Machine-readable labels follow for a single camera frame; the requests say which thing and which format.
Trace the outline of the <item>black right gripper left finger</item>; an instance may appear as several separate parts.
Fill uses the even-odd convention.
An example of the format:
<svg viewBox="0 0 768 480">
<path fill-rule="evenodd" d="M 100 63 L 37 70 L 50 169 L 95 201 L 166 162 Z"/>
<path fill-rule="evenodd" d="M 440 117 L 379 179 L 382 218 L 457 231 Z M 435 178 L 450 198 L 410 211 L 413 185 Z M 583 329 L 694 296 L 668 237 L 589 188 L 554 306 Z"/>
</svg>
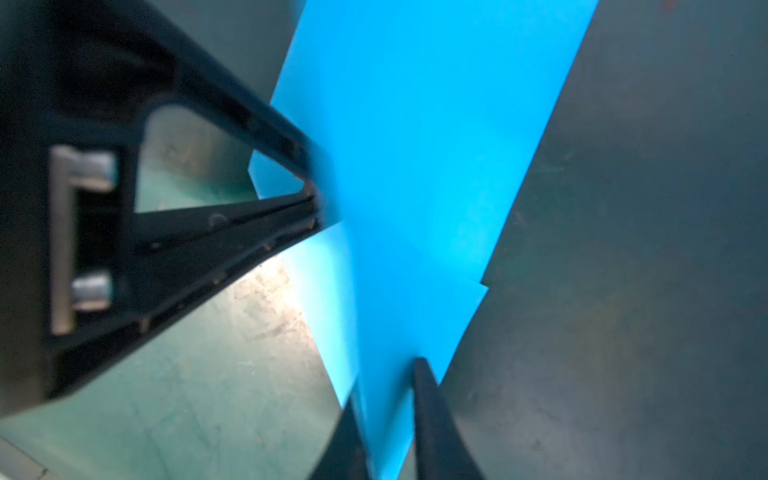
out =
<svg viewBox="0 0 768 480">
<path fill-rule="evenodd" d="M 324 453 L 316 463 L 310 480 L 368 480 L 367 452 L 349 397 Z"/>
</svg>

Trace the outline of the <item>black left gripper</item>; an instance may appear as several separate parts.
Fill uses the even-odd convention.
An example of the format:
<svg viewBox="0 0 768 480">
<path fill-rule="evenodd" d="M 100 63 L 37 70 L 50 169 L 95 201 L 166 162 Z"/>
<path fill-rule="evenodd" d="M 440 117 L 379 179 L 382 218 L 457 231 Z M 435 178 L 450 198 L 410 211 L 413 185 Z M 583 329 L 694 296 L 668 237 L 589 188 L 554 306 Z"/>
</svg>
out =
<svg viewBox="0 0 768 480">
<path fill-rule="evenodd" d="M 290 195 L 137 214 L 129 354 L 253 267 L 324 227 L 316 146 L 145 1 L 1 5 L 1 413 L 75 387 L 55 340 L 76 329 L 70 285 L 85 227 L 94 258 L 128 238 L 149 116 L 178 104 L 303 183 Z"/>
</svg>

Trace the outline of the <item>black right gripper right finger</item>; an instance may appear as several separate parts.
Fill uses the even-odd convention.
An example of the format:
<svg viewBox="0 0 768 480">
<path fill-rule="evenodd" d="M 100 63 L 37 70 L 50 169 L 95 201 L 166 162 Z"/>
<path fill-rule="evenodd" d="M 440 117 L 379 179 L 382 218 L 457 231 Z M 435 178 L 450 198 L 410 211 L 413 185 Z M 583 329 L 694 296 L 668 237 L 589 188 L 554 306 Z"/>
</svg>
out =
<svg viewBox="0 0 768 480">
<path fill-rule="evenodd" d="M 417 478 L 484 479 L 424 357 L 414 360 L 412 388 Z"/>
</svg>

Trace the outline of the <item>cyan paper sheet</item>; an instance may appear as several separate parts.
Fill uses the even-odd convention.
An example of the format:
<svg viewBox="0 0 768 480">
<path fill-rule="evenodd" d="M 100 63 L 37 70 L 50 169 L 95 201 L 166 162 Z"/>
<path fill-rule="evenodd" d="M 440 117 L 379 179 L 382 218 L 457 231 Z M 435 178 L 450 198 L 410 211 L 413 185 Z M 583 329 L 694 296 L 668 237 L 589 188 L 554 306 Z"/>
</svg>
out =
<svg viewBox="0 0 768 480">
<path fill-rule="evenodd" d="M 284 254 L 364 470 L 395 479 L 410 371 L 443 378 L 593 1 L 308 1 L 273 106 L 316 147 L 323 229 Z"/>
</svg>

